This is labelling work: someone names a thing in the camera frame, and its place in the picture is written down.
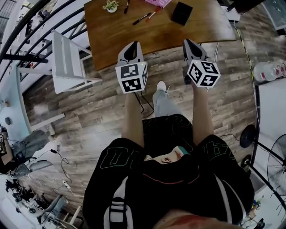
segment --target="black box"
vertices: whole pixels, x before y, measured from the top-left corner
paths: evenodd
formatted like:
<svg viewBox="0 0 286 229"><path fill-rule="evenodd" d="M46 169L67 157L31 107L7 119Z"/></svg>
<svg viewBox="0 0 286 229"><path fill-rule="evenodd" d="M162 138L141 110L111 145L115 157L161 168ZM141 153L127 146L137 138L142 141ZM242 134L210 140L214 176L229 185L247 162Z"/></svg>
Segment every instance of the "black box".
<svg viewBox="0 0 286 229"><path fill-rule="evenodd" d="M171 20L181 25L185 25L192 10L193 7L182 2L178 2L176 8L174 9Z"/></svg>

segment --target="black fan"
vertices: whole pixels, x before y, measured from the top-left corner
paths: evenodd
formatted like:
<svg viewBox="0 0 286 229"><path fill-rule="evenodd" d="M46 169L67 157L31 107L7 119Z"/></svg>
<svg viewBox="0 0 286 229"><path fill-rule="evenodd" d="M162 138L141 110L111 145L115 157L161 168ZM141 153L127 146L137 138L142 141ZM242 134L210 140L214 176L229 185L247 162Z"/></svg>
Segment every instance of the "black fan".
<svg viewBox="0 0 286 229"><path fill-rule="evenodd" d="M279 155L283 160L286 159L286 134L279 137L271 148L273 152ZM269 154L267 164L268 182L283 196L286 195L286 166L272 154Z"/></svg>

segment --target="white chair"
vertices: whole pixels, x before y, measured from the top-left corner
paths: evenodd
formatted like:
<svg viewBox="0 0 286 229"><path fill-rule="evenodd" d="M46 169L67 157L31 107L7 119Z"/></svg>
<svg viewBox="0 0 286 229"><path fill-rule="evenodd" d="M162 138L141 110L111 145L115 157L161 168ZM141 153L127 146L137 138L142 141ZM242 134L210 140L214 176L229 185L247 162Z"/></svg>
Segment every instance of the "white chair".
<svg viewBox="0 0 286 229"><path fill-rule="evenodd" d="M79 90L85 86L102 81L102 79L86 77L83 61L92 57L90 50L77 45L55 30L51 34L54 57L52 73L57 94L63 91ZM80 59L80 50L89 55Z"/></svg>

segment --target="pen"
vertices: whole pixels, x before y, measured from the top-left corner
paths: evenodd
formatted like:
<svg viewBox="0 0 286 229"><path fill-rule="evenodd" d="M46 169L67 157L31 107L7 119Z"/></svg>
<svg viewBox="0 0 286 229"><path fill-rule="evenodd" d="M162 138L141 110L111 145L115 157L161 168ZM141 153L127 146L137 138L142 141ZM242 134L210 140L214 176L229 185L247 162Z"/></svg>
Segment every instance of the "pen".
<svg viewBox="0 0 286 229"><path fill-rule="evenodd" d="M142 18L138 19L137 21L134 21L132 25L136 25L139 21L141 21L142 19L144 19L145 17L148 17L151 13L147 13L146 15L144 15Z"/></svg>
<svg viewBox="0 0 286 229"><path fill-rule="evenodd" d="M124 14L126 14L126 13L127 13L129 3L130 3L130 0L128 0L128 1L127 1L126 7L125 7L125 9L124 9Z"/></svg>
<svg viewBox="0 0 286 229"><path fill-rule="evenodd" d="M150 20L150 18L155 14L157 13L159 10L161 10L160 7L158 7L157 9L155 9L155 11L149 16L149 18L146 19L146 22L148 22Z"/></svg>

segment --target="water bottle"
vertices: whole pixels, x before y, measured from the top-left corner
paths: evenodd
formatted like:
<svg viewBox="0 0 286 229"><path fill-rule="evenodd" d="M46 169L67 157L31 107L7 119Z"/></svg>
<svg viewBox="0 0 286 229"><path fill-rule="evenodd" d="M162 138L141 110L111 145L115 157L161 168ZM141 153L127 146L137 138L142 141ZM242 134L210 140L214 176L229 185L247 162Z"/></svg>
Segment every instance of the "water bottle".
<svg viewBox="0 0 286 229"><path fill-rule="evenodd" d="M273 62L261 62L253 69L254 78L258 82L273 81L286 76L286 61L279 59Z"/></svg>

